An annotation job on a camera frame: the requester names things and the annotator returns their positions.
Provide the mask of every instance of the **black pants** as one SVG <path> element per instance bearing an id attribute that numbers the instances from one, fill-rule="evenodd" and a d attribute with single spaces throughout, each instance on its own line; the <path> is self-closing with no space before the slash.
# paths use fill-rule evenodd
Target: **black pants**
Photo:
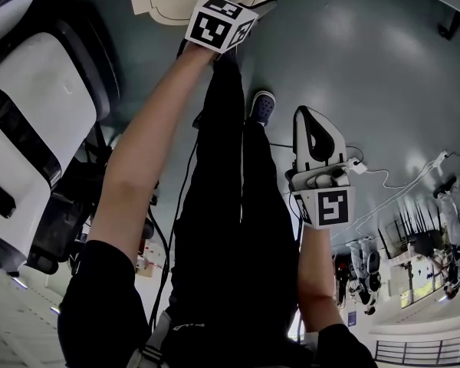
<path id="1" fill-rule="evenodd" d="M 225 323 L 227 333 L 286 337 L 297 309 L 298 247 L 290 215 L 264 127 L 244 124 L 238 67 L 218 61 L 214 68 L 197 164 L 176 223 L 168 311 L 175 324 L 221 330 Z"/>

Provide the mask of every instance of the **person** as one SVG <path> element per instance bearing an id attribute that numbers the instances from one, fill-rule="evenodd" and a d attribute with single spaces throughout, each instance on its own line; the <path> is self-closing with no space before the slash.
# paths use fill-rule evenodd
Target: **person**
<path id="1" fill-rule="evenodd" d="M 430 258 L 433 266 L 446 275 L 444 286 L 446 297 L 451 300 L 458 293 L 460 281 L 458 272 L 460 271 L 460 182 L 456 177 L 452 177 L 445 184 L 441 184 L 434 192 L 433 196 L 438 199 L 441 210 L 446 220 L 446 231 L 452 248 L 452 260 L 445 268 L 434 258 Z"/>
<path id="2" fill-rule="evenodd" d="M 370 258 L 371 238 L 362 238 L 358 241 L 351 241 L 346 244 L 351 250 L 351 261 L 353 262 L 354 272 L 359 281 L 357 287 L 350 288 L 350 294 L 355 298 L 356 293 L 360 296 L 363 305 L 366 305 L 365 314 L 373 315 L 376 312 L 376 302 L 378 301 L 378 290 L 380 289 L 380 279 L 378 274 L 369 274 L 368 259 Z"/>
<path id="3" fill-rule="evenodd" d="M 335 306 L 328 230 L 305 228 L 299 252 L 265 135 L 274 97 L 257 93 L 244 122 L 242 79 L 231 54 L 213 62 L 197 163 L 175 226 L 173 290 L 150 337 L 133 285 L 136 253 L 184 104 L 213 58 L 190 44 L 110 157 L 60 306 L 67 365 L 342 366 L 354 356 L 360 366 L 376 366 Z M 288 338 L 297 306 L 306 331 L 318 333 L 315 351 Z"/>

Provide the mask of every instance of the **metal railing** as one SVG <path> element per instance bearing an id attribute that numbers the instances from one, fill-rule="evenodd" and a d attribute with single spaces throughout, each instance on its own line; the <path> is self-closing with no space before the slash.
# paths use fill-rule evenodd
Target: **metal railing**
<path id="1" fill-rule="evenodd" d="M 427 342 L 376 342 L 375 360 L 403 366 L 460 366 L 460 337 Z"/>

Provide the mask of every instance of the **black sleeve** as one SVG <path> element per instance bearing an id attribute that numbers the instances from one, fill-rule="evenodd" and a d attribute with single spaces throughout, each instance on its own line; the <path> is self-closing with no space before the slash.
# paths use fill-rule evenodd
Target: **black sleeve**
<path id="1" fill-rule="evenodd" d="M 70 368 L 125 367 L 149 335 L 129 258 L 89 241 L 60 304 L 58 336 Z"/>
<path id="2" fill-rule="evenodd" d="M 319 333 L 315 362 L 318 366 L 376 367 L 368 348 L 344 324 L 334 324 Z"/>

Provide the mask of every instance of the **gray floor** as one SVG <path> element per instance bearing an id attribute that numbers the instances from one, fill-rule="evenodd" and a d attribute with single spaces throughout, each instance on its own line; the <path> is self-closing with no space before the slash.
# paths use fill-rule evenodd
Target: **gray floor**
<path id="1" fill-rule="evenodd" d="M 90 1 L 119 54 L 124 95 L 107 123 L 122 130 L 174 60 L 184 28 L 159 25 L 148 14 L 135 16 L 130 0 Z M 293 113 L 305 104 L 327 116 L 348 144 L 361 148 L 370 169 L 388 169 L 387 185 L 412 181 L 442 150 L 460 153 L 460 31 L 451 42 L 437 33 L 439 21 L 451 20 L 450 8 L 436 0 L 278 1 L 246 41 L 242 67 L 249 97 L 259 88 L 276 95 L 278 106 L 267 128 L 271 142 L 291 144 Z M 208 69 L 189 102 L 161 178 L 154 213 L 167 233 L 196 139 L 191 122 L 210 77 Z M 351 155 L 359 156 L 354 151 Z M 273 156 L 278 185 L 286 193 L 283 173 L 290 169 L 293 153 L 274 148 Z M 435 184 L 457 171 L 460 159 L 453 156 L 402 203 L 431 200 Z M 357 217 L 395 192 L 382 187 L 384 178 L 385 173 L 352 175 Z M 397 208 L 392 204 L 360 230 L 378 235 L 377 228 L 389 224 Z M 361 222 L 340 234 L 333 231 L 336 250 L 359 237 L 354 229 Z M 387 240 L 395 241 L 395 234 L 389 228 Z"/>

